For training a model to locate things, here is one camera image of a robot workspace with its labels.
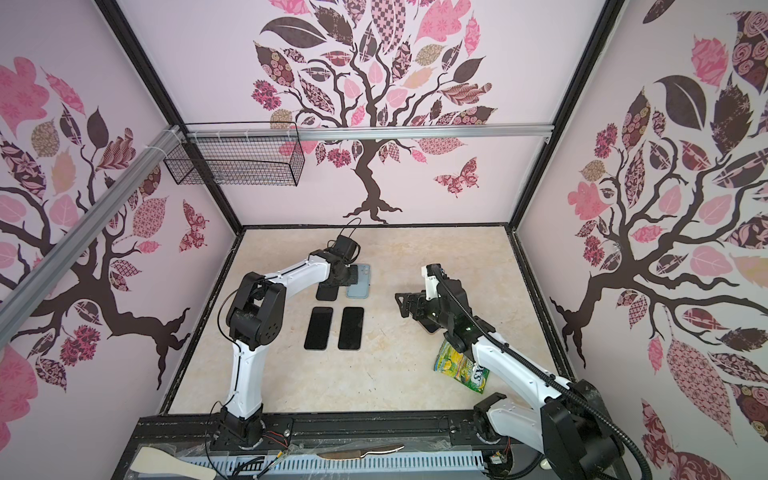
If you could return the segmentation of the black phone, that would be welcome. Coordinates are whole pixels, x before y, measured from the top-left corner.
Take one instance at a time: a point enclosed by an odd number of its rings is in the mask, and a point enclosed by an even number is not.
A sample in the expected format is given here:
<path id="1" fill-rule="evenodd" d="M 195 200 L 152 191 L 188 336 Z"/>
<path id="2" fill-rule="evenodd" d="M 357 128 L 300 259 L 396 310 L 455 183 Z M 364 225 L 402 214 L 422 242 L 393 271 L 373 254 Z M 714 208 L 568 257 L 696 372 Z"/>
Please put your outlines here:
<path id="1" fill-rule="evenodd" d="M 345 307 L 342 312 L 338 349 L 357 351 L 361 347 L 364 323 L 362 307 Z"/>
<path id="2" fill-rule="evenodd" d="M 439 329 L 439 326 L 434 323 L 423 323 L 422 327 L 430 334 L 435 333 Z"/>

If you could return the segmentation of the light blue phone case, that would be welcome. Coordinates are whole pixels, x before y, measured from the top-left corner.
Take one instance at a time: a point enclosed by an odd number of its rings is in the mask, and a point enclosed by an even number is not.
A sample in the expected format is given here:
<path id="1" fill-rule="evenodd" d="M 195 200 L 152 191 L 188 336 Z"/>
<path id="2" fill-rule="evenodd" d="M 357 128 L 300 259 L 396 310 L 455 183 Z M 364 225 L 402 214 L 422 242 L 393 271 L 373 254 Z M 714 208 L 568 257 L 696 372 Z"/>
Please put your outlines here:
<path id="1" fill-rule="evenodd" d="M 367 299 L 371 286 L 371 267 L 368 264 L 354 264 L 352 267 L 353 282 L 346 287 L 346 297 L 349 299 Z"/>

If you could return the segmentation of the black phone case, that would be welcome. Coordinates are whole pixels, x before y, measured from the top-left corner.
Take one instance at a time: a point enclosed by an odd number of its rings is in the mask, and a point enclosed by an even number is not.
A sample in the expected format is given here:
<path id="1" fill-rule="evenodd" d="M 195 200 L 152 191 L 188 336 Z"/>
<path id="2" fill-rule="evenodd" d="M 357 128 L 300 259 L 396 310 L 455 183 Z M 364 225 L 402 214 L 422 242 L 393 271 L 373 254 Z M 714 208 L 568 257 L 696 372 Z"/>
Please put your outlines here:
<path id="1" fill-rule="evenodd" d="M 321 302 L 334 302 L 338 298 L 339 286 L 321 283 L 318 285 L 315 299 Z"/>

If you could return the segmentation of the black smartphone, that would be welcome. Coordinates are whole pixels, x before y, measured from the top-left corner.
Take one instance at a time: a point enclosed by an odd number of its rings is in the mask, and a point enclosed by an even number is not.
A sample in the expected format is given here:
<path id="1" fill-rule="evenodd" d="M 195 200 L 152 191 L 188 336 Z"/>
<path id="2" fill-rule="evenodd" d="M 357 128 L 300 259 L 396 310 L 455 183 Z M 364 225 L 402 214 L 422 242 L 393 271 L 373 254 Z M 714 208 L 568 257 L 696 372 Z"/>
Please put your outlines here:
<path id="1" fill-rule="evenodd" d="M 305 350 L 323 351 L 327 348 L 332 319 L 333 309 L 331 307 L 314 307 L 312 309 L 304 340 Z"/>

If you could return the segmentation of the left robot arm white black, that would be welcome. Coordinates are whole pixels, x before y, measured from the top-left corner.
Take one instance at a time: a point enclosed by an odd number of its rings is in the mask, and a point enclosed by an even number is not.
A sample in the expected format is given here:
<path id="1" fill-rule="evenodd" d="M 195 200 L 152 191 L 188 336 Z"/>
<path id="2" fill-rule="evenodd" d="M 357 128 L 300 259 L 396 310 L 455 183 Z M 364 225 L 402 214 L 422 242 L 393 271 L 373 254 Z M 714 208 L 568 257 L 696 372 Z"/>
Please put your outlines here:
<path id="1" fill-rule="evenodd" d="M 273 273 L 246 274 L 226 315 L 233 366 L 229 393 L 220 410 L 219 438 L 240 448 L 264 437 L 262 382 L 269 346 L 278 337 L 286 301 L 309 287 L 338 288 L 358 280 L 360 245 L 338 235 L 324 249 Z"/>

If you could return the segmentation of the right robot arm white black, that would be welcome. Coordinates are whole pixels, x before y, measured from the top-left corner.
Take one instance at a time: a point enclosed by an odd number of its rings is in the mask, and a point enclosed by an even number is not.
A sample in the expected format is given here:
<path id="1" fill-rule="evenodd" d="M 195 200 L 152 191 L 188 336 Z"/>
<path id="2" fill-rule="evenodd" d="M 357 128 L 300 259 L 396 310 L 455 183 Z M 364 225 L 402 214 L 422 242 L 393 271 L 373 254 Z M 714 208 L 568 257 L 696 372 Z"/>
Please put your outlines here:
<path id="1" fill-rule="evenodd" d="M 422 276 L 423 290 L 395 294 L 401 316 L 430 333 L 442 332 L 454 350 L 499 377 L 528 405 L 522 409 L 504 395 L 481 403 L 487 438 L 527 445 L 561 479 L 597 479 L 621 459 L 626 445 L 592 386 L 553 374 L 515 350 L 472 312 L 461 281 L 440 265 L 423 267 Z"/>

